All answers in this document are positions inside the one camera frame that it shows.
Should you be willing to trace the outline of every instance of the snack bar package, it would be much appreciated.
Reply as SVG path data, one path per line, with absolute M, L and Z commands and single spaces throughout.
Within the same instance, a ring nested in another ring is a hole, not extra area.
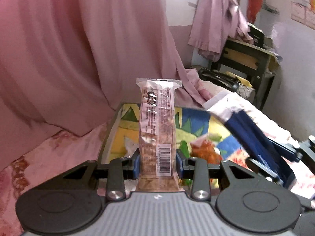
M 139 121 L 141 175 L 138 191 L 178 191 L 174 91 L 178 80 L 137 79 L 142 99 Z

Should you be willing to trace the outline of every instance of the barcode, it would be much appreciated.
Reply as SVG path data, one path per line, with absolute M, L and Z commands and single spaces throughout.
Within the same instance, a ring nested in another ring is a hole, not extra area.
M 171 176 L 171 144 L 157 145 L 157 176 Z

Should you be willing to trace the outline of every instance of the logo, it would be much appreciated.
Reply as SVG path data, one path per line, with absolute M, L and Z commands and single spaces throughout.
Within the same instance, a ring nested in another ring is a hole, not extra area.
M 160 194 L 158 194 L 158 195 L 154 196 L 154 198 L 155 198 L 155 199 L 160 199 L 160 198 L 163 198 L 163 196 L 160 195 Z
M 149 105 L 156 105 L 157 103 L 157 97 L 153 91 L 148 91 L 148 93 L 146 94 L 146 100 Z

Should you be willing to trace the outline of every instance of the metal screw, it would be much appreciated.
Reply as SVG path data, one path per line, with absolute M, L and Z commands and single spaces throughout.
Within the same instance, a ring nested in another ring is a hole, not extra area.
M 209 193 L 204 190 L 199 190 L 194 192 L 194 196 L 198 199 L 205 199 L 209 196 Z
M 120 199 L 122 198 L 123 194 L 121 191 L 110 191 L 107 196 L 111 199 Z

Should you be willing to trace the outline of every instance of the red cloth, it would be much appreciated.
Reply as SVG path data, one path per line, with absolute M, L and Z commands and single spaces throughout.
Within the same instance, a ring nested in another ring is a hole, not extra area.
M 263 0 L 248 0 L 247 6 L 247 21 L 254 24 L 256 21 L 257 13 L 261 9 Z

